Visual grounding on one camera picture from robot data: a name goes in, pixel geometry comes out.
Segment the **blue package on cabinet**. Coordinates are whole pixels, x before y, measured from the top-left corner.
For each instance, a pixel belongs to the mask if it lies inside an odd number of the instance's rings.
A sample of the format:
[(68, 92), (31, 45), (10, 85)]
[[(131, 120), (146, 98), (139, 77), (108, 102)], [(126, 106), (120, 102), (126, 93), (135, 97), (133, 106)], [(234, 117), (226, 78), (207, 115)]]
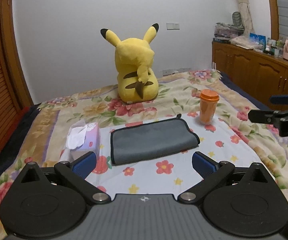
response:
[(266, 48), (266, 36), (250, 33), (249, 39), (256, 45), (256, 49), (264, 50)]

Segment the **orange lidded cup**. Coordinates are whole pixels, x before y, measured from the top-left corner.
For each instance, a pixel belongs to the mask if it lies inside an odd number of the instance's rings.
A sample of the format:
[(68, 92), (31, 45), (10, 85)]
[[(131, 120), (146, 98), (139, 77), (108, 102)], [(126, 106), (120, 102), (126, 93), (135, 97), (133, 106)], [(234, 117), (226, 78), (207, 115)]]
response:
[(200, 93), (200, 122), (209, 125), (215, 114), (219, 101), (219, 94), (210, 89), (203, 89)]

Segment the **white strawberry print cloth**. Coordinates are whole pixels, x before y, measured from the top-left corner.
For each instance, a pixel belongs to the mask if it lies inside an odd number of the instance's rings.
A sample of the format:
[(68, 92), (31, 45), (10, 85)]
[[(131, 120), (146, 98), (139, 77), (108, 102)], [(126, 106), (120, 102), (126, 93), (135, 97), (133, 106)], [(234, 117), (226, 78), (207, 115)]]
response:
[[(203, 126), (195, 116), (183, 115), (189, 128), (201, 143), (196, 150), (213, 160), (229, 161), (238, 167), (249, 167), (260, 158), (241, 136), (223, 121)], [(96, 168), (85, 179), (111, 198), (117, 193), (165, 194), (178, 196), (202, 180), (192, 167), (194, 149), (153, 160), (115, 166), (110, 158), (110, 134), (115, 127), (100, 130), (101, 146)]]

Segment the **pink tissue box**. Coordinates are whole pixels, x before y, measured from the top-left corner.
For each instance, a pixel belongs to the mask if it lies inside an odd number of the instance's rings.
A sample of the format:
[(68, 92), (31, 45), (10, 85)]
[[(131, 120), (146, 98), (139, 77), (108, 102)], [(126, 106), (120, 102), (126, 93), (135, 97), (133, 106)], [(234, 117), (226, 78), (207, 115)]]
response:
[(97, 122), (86, 123), (84, 119), (71, 125), (66, 137), (65, 150), (68, 160), (77, 160), (88, 152), (100, 156), (100, 128)]

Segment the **purple and grey towel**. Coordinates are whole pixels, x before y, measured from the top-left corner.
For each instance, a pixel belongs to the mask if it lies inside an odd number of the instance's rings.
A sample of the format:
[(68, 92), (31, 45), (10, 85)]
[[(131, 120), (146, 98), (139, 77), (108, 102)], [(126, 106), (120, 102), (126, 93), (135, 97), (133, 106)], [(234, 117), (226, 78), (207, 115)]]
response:
[(125, 127), (110, 135), (113, 165), (152, 160), (196, 148), (200, 138), (178, 114), (175, 118)]

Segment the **stack of folded fabrics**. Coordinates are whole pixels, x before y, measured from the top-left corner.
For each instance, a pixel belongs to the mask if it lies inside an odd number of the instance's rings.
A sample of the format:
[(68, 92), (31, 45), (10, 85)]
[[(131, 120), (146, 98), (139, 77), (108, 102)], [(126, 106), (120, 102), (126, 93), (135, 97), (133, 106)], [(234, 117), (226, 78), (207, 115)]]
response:
[(244, 33), (244, 26), (235, 26), (233, 24), (226, 24), (218, 22), (215, 24), (214, 37), (224, 40), (231, 40)]

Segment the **white wall switch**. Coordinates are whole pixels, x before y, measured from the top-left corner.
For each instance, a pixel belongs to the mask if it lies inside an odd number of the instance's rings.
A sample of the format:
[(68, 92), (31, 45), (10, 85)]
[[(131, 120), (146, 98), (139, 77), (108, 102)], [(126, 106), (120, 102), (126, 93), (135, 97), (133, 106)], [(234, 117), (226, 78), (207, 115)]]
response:
[(178, 23), (166, 23), (167, 30), (180, 30), (180, 25)]

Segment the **cream curtain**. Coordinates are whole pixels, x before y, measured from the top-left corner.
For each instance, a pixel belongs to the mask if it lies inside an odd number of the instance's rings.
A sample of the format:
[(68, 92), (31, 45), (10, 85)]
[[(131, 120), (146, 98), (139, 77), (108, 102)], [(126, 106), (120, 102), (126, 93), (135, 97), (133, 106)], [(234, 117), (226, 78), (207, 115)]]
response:
[(244, 35), (248, 36), (250, 33), (254, 32), (251, 10), (250, 10), (250, 2), (249, 0), (237, 0), (238, 9), (241, 14), (241, 20), (244, 26)]

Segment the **yellow Pikachu plush toy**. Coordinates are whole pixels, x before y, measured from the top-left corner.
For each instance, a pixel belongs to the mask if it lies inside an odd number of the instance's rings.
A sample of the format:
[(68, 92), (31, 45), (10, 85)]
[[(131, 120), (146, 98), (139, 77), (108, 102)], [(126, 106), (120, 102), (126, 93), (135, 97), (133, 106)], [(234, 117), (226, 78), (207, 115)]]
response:
[(118, 94), (125, 103), (150, 101), (158, 95), (158, 80), (152, 70), (155, 53), (150, 47), (158, 30), (155, 23), (142, 39), (120, 40), (113, 31), (101, 29), (103, 38), (115, 47)]

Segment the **wooden sideboard cabinet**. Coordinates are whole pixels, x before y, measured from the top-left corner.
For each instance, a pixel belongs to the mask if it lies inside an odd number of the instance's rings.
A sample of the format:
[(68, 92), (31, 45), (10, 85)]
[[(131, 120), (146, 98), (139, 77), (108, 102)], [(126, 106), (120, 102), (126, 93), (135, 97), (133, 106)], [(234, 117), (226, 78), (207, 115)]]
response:
[(272, 95), (288, 94), (288, 61), (231, 44), (212, 42), (212, 61), (217, 70), (270, 109), (288, 110), (288, 105), (269, 102)]

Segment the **floral bed quilt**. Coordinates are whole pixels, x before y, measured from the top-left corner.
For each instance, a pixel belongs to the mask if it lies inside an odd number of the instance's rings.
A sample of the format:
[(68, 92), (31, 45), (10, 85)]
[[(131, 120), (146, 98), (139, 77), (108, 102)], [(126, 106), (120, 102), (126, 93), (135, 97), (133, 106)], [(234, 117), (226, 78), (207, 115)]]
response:
[[(200, 122), (200, 93), (203, 89), (219, 94), (215, 114), (209, 125)], [(11, 184), (29, 161), (51, 167), (66, 159), (65, 143), (71, 125), (84, 119), (97, 122), (100, 129), (123, 128), (150, 121), (173, 118), (178, 114), (195, 116), (207, 127), (223, 121), (256, 152), (272, 173), (288, 200), (288, 137), (280, 137), (272, 125), (248, 120), (258, 101), (216, 70), (195, 70), (163, 77), (155, 100), (127, 105), (116, 86), (108, 86), (41, 103), (24, 117), (18, 130), (0, 154), (0, 203)], [(0, 222), (0, 239), (6, 236)]]

